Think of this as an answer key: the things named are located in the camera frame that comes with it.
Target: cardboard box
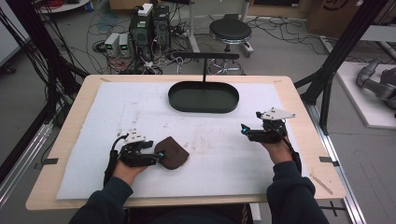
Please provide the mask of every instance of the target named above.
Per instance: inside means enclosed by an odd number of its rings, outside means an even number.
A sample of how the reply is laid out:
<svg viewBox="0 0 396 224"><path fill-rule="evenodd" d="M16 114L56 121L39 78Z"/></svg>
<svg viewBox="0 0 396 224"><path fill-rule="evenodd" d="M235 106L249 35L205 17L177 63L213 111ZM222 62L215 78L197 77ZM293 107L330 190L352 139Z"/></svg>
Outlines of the cardboard box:
<svg viewBox="0 0 396 224"><path fill-rule="evenodd" d="M150 0L109 0L111 9L132 9L150 3Z"/></svg>
<svg viewBox="0 0 396 224"><path fill-rule="evenodd" d="M357 0L315 1L306 20L309 33L340 37L360 7Z"/></svg>
<svg viewBox="0 0 396 224"><path fill-rule="evenodd" d="M287 18L302 18L305 19L311 10L314 0L300 0L298 7L277 7L256 5L254 1L250 2L248 8L249 16L264 16L264 17L287 17Z"/></svg>

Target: stool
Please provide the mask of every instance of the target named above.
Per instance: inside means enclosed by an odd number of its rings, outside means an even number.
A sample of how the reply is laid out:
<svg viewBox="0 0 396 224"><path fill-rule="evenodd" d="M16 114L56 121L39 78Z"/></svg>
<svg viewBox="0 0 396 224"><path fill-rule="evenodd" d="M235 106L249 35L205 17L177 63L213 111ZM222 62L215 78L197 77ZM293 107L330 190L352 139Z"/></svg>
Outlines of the stool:
<svg viewBox="0 0 396 224"><path fill-rule="evenodd" d="M224 50L226 53L231 51L230 45L245 44L251 38L251 28L246 23L229 18L212 21L209 26L209 33L214 39L226 44ZM208 74L230 75L229 71L235 71L239 75L244 73L241 65L235 60L229 62L228 59L224 59L218 64L217 60L213 59L207 65Z"/></svg>

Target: stool base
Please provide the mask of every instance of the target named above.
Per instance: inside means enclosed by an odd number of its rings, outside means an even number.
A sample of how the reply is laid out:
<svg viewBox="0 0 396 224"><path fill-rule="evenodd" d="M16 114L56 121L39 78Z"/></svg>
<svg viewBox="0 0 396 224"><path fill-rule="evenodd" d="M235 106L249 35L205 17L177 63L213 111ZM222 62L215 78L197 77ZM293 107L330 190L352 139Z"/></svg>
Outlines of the stool base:
<svg viewBox="0 0 396 224"><path fill-rule="evenodd" d="M224 59L218 63L218 60L212 59L207 64L207 73L211 75L243 75L244 70L237 61Z"/></svg>

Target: person's arm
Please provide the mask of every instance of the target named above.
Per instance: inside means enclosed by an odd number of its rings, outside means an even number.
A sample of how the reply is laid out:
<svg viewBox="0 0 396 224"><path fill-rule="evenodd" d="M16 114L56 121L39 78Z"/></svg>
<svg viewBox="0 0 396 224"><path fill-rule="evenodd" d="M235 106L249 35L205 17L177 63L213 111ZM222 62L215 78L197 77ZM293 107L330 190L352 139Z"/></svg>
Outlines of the person's arm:
<svg viewBox="0 0 396 224"><path fill-rule="evenodd" d="M113 176L102 190L94 192L69 223L122 223L123 205L132 193L131 185L138 174L147 167L129 167L117 163Z"/></svg>
<svg viewBox="0 0 396 224"><path fill-rule="evenodd" d="M315 186L301 177L288 146L283 141L262 145L274 162L274 183L267 189L273 224L329 223L314 198Z"/></svg>

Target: white robotic part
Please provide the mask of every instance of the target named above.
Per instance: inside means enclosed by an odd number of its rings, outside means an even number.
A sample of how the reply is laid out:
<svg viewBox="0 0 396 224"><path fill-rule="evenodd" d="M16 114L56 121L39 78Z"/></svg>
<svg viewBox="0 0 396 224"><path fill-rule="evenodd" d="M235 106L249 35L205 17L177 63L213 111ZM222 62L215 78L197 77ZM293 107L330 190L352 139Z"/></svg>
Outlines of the white robotic part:
<svg viewBox="0 0 396 224"><path fill-rule="evenodd" d="M142 10L137 11L137 15L139 15L139 16L148 16L150 11L152 10L153 5L150 4L150 3L145 3L145 4L143 4L142 7L143 7Z"/></svg>
<svg viewBox="0 0 396 224"><path fill-rule="evenodd" d="M137 132L136 130L132 130L131 132L129 132L129 135L128 137L125 138L124 142L125 144L129 144L129 143L141 142L145 140L146 140L145 135Z"/></svg>
<svg viewBox="0 0 396 224"><path fill-rule="evenodd" d="M277 119L291 119L296 115L288 111L272 107L270 110L263 112L260 119L277 120Z"/></svg>

